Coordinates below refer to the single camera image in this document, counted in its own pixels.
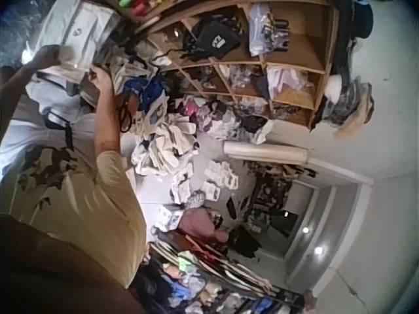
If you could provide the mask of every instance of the wooden cubby shelf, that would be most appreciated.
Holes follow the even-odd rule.
[[[249,52],[248,16],[256,0],[201,1],[188,9],[176,12],[161,19],[148,29],[139,33],[139,38],[148,38],[163,54],[169,50],[182,49],[183,43],[173,40],[171,33],[175,28],[189,31],[200,19],[215,12],[235,14],[242,25],[242,43],[230,51],[223,59],[208,58],[193,62],[181,59],[182,52],[171,51],[168,58],[172,64],[162,71],[179,71],[191,85],[182,90],[186,94],[200,97],[229,96],[235,105],[241,97],[258,98],[253,80],[245,88],[233,88],[221,72],[220,65],[259,65],[261,73],[266,68],[279,66],[294,68],[308,73],[311,86],[304,91],[292,90],[285,86],[282,91],[266,106],[266,112],[260,116],[269,117],[271,110],[278,104],[292,105],[298,112],[284,121],[307,128],[319,108],[321,98],[333,59],[337,37],[338,12],[328,0],[271,0],[268,3],[275,18],[287,20],[290,28],[289,49],[287,52],[270,52],[252,57]],[[197,67],[212,67],[216,74],[211,80],[215,88],[205,88],[198,80],[193,80],[191,73]]]

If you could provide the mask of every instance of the white paper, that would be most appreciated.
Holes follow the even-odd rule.
[[[211,161],[204,173],[220,188],[226,186],[231,190],[238,189],[238,176],[233,173],[233,170],[228,162],[222,162],[219,164]]]
[[[206,181],[201,188],[201,191],[205,193],[205,197],[209,201],[218,201],[221,194],[221,189],[215,184]]]

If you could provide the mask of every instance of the man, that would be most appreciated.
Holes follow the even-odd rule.
[[[36,71],[60,63],[59,49],[43,47],[0,90],[1,213],[18,221],[1,217],[6,234],[0,263],[14,269],[17,261],[25,269],[43,268],[95,283],[92,269],[97,266],[98,273],[111,278],[106,282],[126,288],[145,249],[145,221],[122,166],[110,76],[96,66],[89,73],[100,91],[90,143],[93,130],[83,130],[79,126],[85,124],[78,121],[71,126],[69,145],[69,134],[48,129],[39,105],[24,95]]]

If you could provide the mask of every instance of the clear plastic bag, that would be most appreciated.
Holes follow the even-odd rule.
[[[255,57],[271,51],[288,51],[289,23],[275,20],[270,7],[256,3],[249,13],[249,51]]]
[[[268,102],[263,98],[243,97],[239,103],[238,109],[246,115],[264,113]]]
[[[283,67],[268,67],[266,70],[268,75],[268,89],[271,99],[282,91],[284,86],[288,86],[293,90],[307,92],[314,84],[308,81],[308,74],[305,71],[296,69],[286,69]]]
[[[249,51],[252,57],[266,52],[266,41],[263,28],[267,23],[269,6],[265,3],[256,3],[249,13]]]
[[[259,76],[258,68],[254,65],[220,65],[223,76],[231,83],[233,90],[245,88],[252,77]]]

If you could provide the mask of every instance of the bag of items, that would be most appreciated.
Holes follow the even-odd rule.
[[[254,4],[249,13],[249,51],[252,57],[271,51],[288,51],[289,23],[275,20],[267,4]]]

